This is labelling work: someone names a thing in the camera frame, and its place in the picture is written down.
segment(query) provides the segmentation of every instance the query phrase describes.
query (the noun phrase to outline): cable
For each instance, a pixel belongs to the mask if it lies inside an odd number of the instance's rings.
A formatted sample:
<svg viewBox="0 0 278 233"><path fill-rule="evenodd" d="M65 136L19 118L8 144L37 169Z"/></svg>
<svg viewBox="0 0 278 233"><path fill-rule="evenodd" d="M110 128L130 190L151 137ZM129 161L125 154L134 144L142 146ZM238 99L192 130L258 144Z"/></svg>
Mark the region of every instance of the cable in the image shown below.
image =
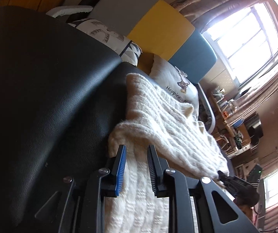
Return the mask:
<svg viewBox="0 0 278 233"><path fill-rule="evenodd" d="M277 229L278 229L278 227L277 227L277 228L275 228L275 229L271 229L271 230L263 230L263 231L260 231L260 232L272 232L272 231L277 230Z"/></svg>
<svg viewBox="0 0 278 233"><path fill-rule="evenodd" d="M255 210L255 207L253 207L253 210L254 210L254 212L255 212L257 215L261 214L261 212L262 212L262 204L260 204L259 207L260 207L260 212L257 212L257 211Z"/></svg>

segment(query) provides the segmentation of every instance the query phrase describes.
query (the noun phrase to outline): knitted sweater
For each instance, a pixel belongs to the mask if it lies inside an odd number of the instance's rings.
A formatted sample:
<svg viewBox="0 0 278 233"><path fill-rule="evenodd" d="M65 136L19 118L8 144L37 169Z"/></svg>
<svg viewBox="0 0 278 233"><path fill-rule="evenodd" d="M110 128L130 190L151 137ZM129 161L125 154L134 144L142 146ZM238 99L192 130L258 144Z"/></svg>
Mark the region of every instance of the knitted sweater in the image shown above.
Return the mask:
<svg viewBox="0 0 278 233"><path fill-rule="evenodd" d="M156 198L147 164L147 147L185 175L217 179L227 172L227 161L200 121L193 106L180 103L139 74L128 74L126 121L109 136L109 155L127 147L124 182L120 196L106 198L105 232L168 232L168 198Z"/></svg>

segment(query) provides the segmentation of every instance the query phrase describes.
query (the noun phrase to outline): blue bowl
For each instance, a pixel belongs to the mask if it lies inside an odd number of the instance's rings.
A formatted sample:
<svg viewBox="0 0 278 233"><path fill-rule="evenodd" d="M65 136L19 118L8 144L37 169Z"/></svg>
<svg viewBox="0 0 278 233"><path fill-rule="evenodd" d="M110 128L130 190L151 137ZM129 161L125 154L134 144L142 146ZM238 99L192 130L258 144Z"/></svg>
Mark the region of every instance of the blue bowl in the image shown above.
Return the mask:
<svg viewBox="0 0 278 233"><path fill-rule="evenodd" d="M235 129L237 129L239 126L241 126L241 125L243 124L243 122L244 122L244 119L241 118L241 119L239 119L236 123L233 124L233 127L234 127Z"/></svg>

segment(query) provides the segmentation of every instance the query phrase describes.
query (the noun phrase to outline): screw head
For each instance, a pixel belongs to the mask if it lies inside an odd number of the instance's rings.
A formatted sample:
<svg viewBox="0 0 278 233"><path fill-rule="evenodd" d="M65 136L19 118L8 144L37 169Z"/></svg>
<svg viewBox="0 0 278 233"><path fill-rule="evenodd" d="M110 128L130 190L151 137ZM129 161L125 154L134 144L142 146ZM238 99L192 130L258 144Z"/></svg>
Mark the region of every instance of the screw head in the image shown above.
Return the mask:
<svg viewBox="0 0 278 233"><path fill-rule="evenodd" d="M71 181L72 181L72 177L70 177L70 176L67 176L67 177L63 178L63 182L66 183L66 184L69 184Z"/></svg>
<svg viewBox="0 0 278 233"><path fill-rule="evenodd" d="M167 168L167 169L165 170L165 172L166 172L167 174L174 174L174 173L176 172L176 170L173 169L173 168Z"/></svg>
<svg viewBox="0 0 278 233"><path fill-rule="evenodd" d="M205 184L209 184L211 182L211 178L209 177L202 177L202 182Z"/></svg>
<svg viewBox="0 0 278 233"><path fill-rule="evenodd" d="M106 173L109 172L109 170L108 170L107 168L100 168L100 169L98 170L98 172L101 173L101 174L106 174Z"/></svg>

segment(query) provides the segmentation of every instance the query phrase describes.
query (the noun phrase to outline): yellow cushion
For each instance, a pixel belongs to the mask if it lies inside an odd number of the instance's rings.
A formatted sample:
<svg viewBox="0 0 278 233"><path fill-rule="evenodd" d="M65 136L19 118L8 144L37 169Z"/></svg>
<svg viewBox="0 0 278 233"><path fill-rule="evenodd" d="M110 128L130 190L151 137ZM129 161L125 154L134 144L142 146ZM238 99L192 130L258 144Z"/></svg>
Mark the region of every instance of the yellow cushion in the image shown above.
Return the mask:
<svg viewBox="0 0 278 233"><path fill-rule="evenodd" d="M143 52L169 60L194 31L194 26L178 11L159 0L136 24L127 38Z"/></svg>

